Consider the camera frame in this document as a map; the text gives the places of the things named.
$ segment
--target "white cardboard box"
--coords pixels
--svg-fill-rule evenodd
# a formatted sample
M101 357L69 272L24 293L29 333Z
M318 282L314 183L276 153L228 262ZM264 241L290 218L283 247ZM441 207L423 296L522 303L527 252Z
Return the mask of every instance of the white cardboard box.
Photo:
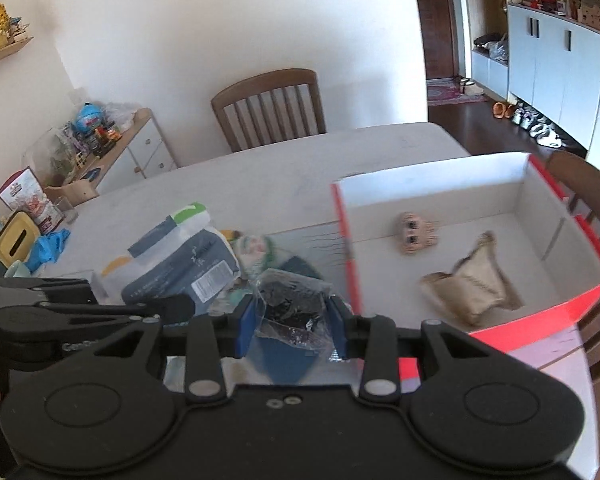
M600 297L600 247L572 218L565 196L527 153L472 156L343 178L333 185L348 241L355 312L383 314L397 326L425 319L470 332L426 298L420 278L451 272L483 232L524 306L494 308L474 335L511 351L573 325ZM414 212L438 224L439 242L412 255L399 250L397 219ZM401 366L402 378L414 370Z

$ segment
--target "beige cloth pouch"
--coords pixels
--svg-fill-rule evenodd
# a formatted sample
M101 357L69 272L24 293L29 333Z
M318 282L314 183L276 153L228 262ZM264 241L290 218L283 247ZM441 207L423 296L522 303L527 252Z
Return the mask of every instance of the beige cloth pouch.
M498 266L495 247L493 233L483 233L451 274L435 272L420 279L424 293L471 326L480 326L482 315L491 308L519 309L523 303Z

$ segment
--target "blue glove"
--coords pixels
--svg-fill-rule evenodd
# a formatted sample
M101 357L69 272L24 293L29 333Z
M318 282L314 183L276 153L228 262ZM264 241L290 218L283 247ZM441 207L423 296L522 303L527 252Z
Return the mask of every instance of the blue glove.
M64 243L69 237L69 231L62 229L57 233L51 233L39 237L31 248L29 259L24 263L31 273L36 272L42 264L47 262L56 263L62 251Z

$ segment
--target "metal screw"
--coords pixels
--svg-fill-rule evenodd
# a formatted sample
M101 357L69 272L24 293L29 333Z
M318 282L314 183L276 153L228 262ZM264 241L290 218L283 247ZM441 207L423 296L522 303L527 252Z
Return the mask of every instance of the metal screw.
M386 397L394 393L398 386L387 379L373 379L365 383L365 390L376 397Z
M285 404L289 406L296 406L302 402L302 397L297 395L289 395L285 397Z
M273 408L274 410L279 410L280 408L284 408L285 403L280 399L269 399L267 401L267 407Z
M220 384L209 379L200 379L189 385L189 391L197 397L211 397L220 392Z

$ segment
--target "white table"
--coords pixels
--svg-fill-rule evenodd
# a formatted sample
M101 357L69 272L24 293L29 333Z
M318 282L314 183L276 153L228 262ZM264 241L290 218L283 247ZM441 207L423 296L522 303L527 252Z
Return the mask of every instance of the white table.
M64 253L43 275L100 271L171 212L191 202L203 203L219 229L281 233L335 222L330 184L339 178L461 156L468 153L429 123L375 126L222 156L79 206ZM568 465L592 480L598 469L596 410L577 331L565 331L514 354L580 396L586 426ZM324 377L324 370L316 377Z

